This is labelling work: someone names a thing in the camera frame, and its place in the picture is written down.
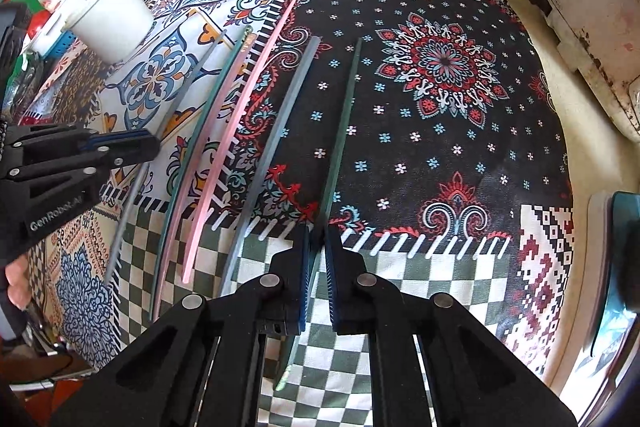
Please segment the person's left hand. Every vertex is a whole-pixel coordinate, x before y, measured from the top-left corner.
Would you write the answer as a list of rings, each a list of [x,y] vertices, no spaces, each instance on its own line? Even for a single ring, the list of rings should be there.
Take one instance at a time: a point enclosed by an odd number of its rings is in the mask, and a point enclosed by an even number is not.
[[[11,303],[24,311],[29,301],[32,300],[32,292],[28,281],[28,259],[21,255],[6,266],[6,279],[8,280],[8,297]]]

